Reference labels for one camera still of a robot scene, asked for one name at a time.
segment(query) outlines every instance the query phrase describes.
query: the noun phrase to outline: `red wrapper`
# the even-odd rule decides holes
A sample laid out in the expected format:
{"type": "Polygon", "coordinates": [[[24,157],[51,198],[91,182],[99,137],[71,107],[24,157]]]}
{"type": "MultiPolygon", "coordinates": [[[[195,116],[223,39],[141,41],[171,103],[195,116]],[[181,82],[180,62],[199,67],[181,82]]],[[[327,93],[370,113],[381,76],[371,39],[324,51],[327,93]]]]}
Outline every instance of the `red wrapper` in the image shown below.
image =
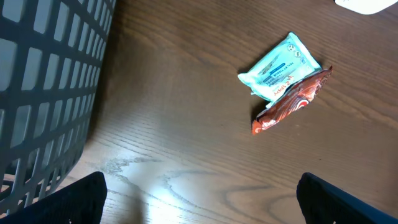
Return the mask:
{"type": "Polygon", "coordinates": [[[257,115],[252,124],[253,134],[267,130],[292,112],[309,104],[331,75],[332,67],[294,84],[271,108],[257,115]]]}

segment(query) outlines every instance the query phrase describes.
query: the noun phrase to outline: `tissue packet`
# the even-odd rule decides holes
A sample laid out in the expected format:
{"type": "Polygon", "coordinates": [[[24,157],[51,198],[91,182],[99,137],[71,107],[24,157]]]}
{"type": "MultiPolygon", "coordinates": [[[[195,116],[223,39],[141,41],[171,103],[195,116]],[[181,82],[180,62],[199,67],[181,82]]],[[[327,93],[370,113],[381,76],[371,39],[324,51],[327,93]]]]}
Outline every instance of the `tissue packet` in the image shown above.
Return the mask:
{"type": "Polygon", "coordinates": [[[286,89],[321,70],[299,38],[290,32],[278,46],[263,57],[250,71],[238,78],[261,98],[269,101],[270,108],[286,89]]]}
{"type": "Polygon", "coordinates": [[[294,84],[271,108],[257,115],[252,124],[252,133],[267,130],[294,111],[309,104],[331,75],[332,67],[294,84]]]}

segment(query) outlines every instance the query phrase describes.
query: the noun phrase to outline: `wooden table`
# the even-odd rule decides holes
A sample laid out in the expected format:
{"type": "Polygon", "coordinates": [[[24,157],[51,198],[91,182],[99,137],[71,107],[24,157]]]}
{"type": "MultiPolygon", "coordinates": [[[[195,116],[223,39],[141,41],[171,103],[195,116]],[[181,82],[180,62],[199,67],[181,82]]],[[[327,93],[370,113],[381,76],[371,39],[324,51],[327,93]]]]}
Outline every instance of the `wooden table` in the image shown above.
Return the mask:
{"type": "Polygon", "coordinates": [[[398,4],[119,0],[92,132],[62,183],[105,174],[103,223],[304,223],[312,172],[398,217],[398,4]],[[289,31],[335,71],[311,105],[257,136],[237,78],[289,31]]]}

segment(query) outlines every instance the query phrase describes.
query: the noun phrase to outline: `light blue wrapper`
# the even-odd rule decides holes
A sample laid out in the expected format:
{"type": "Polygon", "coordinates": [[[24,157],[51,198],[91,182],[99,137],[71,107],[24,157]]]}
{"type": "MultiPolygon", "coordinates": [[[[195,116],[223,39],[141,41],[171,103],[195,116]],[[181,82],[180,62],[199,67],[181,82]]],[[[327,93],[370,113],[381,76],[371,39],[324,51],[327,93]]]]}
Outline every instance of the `light blue wrapper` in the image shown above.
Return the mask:
{"type": "Polygon", "coordinates": [[[270,108],[294,83],[321,70],[300,39],[292,32],[250,71],[238,75],[270,108]]]}

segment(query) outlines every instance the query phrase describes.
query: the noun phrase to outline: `gray basket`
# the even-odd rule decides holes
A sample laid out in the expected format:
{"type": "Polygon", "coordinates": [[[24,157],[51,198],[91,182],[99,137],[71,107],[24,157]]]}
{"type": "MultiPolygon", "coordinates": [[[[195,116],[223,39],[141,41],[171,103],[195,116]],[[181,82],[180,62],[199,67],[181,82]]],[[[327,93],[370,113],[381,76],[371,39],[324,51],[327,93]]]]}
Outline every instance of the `gray basket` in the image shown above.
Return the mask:
{"type": "Polygon", "coordinates": [[[116,0],[0,0],[0,217],[79,160],[116,0]]]}

